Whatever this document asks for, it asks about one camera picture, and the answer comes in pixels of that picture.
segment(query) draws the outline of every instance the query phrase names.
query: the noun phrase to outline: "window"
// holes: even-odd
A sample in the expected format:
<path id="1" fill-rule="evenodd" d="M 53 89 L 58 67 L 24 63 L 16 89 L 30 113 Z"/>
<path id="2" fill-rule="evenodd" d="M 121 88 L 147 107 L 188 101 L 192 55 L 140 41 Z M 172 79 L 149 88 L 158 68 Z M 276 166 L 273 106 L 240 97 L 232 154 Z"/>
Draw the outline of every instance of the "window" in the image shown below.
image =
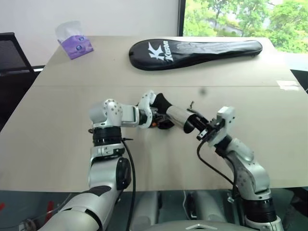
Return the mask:
<path id="1" fill-rule="evenodd" d="M 308 53 L 308 0 L 182 0 L 181 6 L 180 36 L 267 37 L 279 51 Z"/>

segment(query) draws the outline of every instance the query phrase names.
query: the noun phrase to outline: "black wire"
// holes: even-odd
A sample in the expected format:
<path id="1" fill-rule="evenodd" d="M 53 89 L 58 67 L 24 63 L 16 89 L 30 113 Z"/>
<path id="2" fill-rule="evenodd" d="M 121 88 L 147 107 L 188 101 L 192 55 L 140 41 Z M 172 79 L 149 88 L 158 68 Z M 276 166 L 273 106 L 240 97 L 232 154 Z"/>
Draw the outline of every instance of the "black wire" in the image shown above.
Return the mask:
<path id="1" fill-rule="evenodd" d="M 136 197 L 136 174 L 135 174 L 135 166 L 134 166 L 133 157 L 131 156 L 129 148 L 126 145 L 124 139 L 122 139 L 122 143 L 123 143 L 123 145 L 124 145 L 124 147 L 125 147 L 125 149 L 128 153 L 128 157 L 129 157 L 129 161 L 130 161 L 130 165 L 131 165 L 131 170 L 132 170 L 132 175 L 133 175 L 133 192 L 132 192 L 132 196 L 131 196 L 129 215 L 128 215 L 128 220 L 127 220 L 127 225 L 126 225 L 126 231 L 129 231 L 130 223 L 131 223 L 131 219 L 132 219 L 133 211 L 134 211 L 135 197 Z"/>
<path id="2" fill-rule="evenodd" d="M 210 169 L 212 169 L 213 171 L 217 172 L 218 174 L 220 174 L 224 179 L 226 179 L 230 184 L 233 185 L 232 180 L 230 180 L 226 175 L 224 175 L 223 173 L 221 173 L 219 170 L 217 170 L 216 168 L 214 168 L 213 166 L 211 166 L 207 161 L 205 161 L 204 159 L 201 158 L 200 156 L 200 149 L 203 146 L 203 144 L 205 143 L 205 140 L 202 140 L 201 143 L 199 144 L 198 148 L 197 148 L 197 156 L 198 158 L 205 164 L 207 165 Z"/>
<path id="3" fill-rule="evenodd" d="M 233 167 L 233 175 L 234 175 L 234 177 L 233 177 L 233 186 L 232 186 L 232 198 L 235 199 L 235 197 L 236 197 L 235 194 L 237 192 L 237 188 L 236 188 L 237 171 L 235 169 L 234 163 L 230 160 L 230 158 L 227 157 L 227 156 L 225 158 L 231 163 L 231 165 Z"/>

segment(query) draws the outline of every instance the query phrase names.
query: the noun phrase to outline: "tissue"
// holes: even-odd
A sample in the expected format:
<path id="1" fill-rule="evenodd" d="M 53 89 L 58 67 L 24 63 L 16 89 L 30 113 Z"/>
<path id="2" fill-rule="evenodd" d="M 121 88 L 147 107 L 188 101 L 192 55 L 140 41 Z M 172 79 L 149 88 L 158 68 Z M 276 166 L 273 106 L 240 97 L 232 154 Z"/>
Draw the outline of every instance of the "tissue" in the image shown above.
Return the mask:
<path id="1" fill-rule="evenodd" d="M 60 24 L 55 30 L 58 42 L 70 59 L 93 51 L 89 39 L 81 31 L 81 23 L 72 21 Z"/>

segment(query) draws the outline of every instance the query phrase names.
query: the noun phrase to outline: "beige table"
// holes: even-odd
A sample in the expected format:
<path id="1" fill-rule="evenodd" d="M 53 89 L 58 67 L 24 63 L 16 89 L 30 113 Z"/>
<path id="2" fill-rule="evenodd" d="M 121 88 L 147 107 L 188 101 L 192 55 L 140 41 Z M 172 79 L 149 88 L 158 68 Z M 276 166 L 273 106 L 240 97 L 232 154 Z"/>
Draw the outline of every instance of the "beige table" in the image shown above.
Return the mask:
<path id="1" fill-rule="evenodd" d="M 269 40 L 255 58 L 212 61 L 192 67 L 141 71 L 128 50 L 143 38 L 91 37 L 95 51 L 70 61 L 58 49 L 0 133 L 0 189 L 87 189 L 91 135 L 88 109 L 107 98 L 135 104 L 149 89 L 178 106 L 194 101 L 207 118 L 224 106 L 236 108 L 231 135 L 255 150 L 272 187 L 308 185 L 308 97 L 282 90 L 277 80 L 297 81 Z M 181 38 L 229 41 L 245 38 Z M 230 185 L 196 156 L 194 134 L 125 128 L 137 173 L 137 190 L 221 189 Z M 202 156 L 232 177 L 213 149 Z"/>

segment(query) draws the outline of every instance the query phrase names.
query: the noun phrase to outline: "office chair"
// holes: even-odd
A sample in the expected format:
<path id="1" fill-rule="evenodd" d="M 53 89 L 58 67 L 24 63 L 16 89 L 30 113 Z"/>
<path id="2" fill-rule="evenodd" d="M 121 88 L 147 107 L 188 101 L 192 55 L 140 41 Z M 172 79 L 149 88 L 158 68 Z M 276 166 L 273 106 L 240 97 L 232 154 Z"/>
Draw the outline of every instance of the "office chair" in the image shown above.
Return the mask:
<path id="1" fill-rule="evenodd" d="M 35 78 L 15 34 L 0 33 L 0 131 Z"/>

